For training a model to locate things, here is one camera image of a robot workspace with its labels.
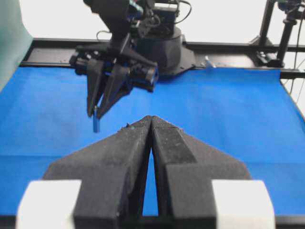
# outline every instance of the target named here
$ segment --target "cable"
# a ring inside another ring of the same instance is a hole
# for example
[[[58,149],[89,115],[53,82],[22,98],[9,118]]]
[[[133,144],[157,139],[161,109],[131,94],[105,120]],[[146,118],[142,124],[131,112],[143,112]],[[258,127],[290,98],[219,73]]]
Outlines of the cable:
[[[303,90],[303,87],[304,87],[304,82],[305,82],[305,79],[303,79],[302,86],[301,86],[301,90],[300,90],[300,93],[299,93],[299,95],[298,95],[298,97],[297,97],[296,104],[299,102],[299,99],[300,99],[300,97],[301,97],[302,90]]]
[[[176,24],[179,24],[179,23],[181,23],[181,22],[183,22],[184,20],[186,20],[186,19],[190,16],[190,14],[192,13],[192,10],[193,10],[193,9],[192,9],[192,5],[191,5],[188,1],[180,0],[180,2],[189,5],[189,6],[190,6],[190,10],[189,10],[189,12],[187,13],[187,15],[185,16],[185,18],[183,18],[181,21],[175,22],[175,23],[174,23],[175,25],[176,25]]]
[[[302,62],[298,65],[297,69],[299,69],[299,68],[302,66],[302,64],[303,64],[304,62],[305,62],[305,59],[302,60]]]
[[[294,69],[296,68],[297,53],[298,53],[298,49],[299,49],[300,35],[301,35],[301,29],[302,29],[302,24],[303,24],[304,18],[305,18],[305,10],[303,10],[303,12],[302,12],[301,22],[300,22],[300,26],[299,26],[299,32],[298,32],[298,35],[297,35]]]
[[[305,18],[305,10],[303,10],[303,12],[302,12],[301,22],[300,22],[300,26],[299,26],[299,32],[298,32],[298,35],[297,35],[294,69],[296,69],[297,53],[298,53],[298,49],[299,49],[300,35],[301,35],[301,29],[302,29],[302,24],[303,24],[304,18]],[[291,89],[290,89],[290,95],[292,94],[292,91],[294,89],[294,84],[295,84],[295,80],[293,79],[292,84],[291,84]]]
[[[291,89],[290,89],[290,95],[292,94],[292,91],[293,91],[293,89],[294,89],[294,84],[295,84],[295,80],[293,79],[292,80],[292,84],[291,84]]]
[[[106,30],[98,31],[98,32],[96,33],[96,39],[97,39],[98,41],[100,41],[100,39],[99,39],[99,34],[102,33],[102,32],[104,32],[104,33],[111,33],[111,32],[106,31]]]

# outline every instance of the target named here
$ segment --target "metal pole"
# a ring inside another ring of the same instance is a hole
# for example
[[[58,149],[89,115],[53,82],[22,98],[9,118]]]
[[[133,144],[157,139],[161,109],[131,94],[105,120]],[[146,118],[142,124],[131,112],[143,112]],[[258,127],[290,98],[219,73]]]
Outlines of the metal pole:
[[[264,17],[263,17],[263,22],[262,22],[262,26],[261,26],[259,46],[266,45],[267,34],[268,34],[275,2],[276,2],[276,0],[267,0]]]
[[[288,44],[290,40],[290,35],[292,32],[293,27],[297,24],[297,21],[295,19],[285,19],[284,20],[285,28],[282,35],[280,47],[277,53],[277,58],[280,61],[280,63],[283,63],[285,54],[288,50]]]

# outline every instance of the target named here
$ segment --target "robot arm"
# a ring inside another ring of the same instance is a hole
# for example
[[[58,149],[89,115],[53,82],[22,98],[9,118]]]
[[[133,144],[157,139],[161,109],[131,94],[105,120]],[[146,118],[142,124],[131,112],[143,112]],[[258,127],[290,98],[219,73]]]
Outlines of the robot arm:
[[[93,13],[99,14],[112,33],[112,38],[107,43],[77,47],[70,59],[70,64],[77,74],[87,75],[87,113],[89,117],[94,115],[93,120],[101,119],[118,100],[128,95],[133,87],[153,91],[159,78],[157,60],[145,58],[145,53],[139,54],[136,47],[141,46],[139,42],[142,39],[153,34],[152,40],[167,37],[169,41],[178,41],[180,48],[181,34],[173,39],[179,1],[84,0]],[[155,3],[176,4],[177,9],[155,10]],[[167,59],[170,59],[170,56],[180,57],[175,53],[166,54]]]

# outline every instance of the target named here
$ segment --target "blue cloth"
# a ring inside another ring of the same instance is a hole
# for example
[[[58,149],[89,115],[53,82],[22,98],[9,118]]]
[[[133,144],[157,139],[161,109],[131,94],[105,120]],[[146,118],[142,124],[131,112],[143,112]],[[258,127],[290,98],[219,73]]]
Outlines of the blue cloth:
[[[92,132],[86,77],[71,69],[19,68],[0,93],[0,215],[15,214],[28,182],[57,158],[157,115],[244,161],[263,179],[276,214],[305,213],[305,124],[279,82],[279,71],[189,71],[134,89]],[[153,158],[144,214],[157,214]]]

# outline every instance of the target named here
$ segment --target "black cylindrical base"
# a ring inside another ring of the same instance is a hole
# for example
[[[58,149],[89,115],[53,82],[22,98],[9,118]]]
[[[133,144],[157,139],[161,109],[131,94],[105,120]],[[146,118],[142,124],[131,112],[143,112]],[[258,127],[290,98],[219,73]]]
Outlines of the black cylindrical base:
[[[167,70],[179,65],[181,60],[181,30],[175,28],[170,36],[147,36],[138,40],[137,52],[158,63],[159,69]]]

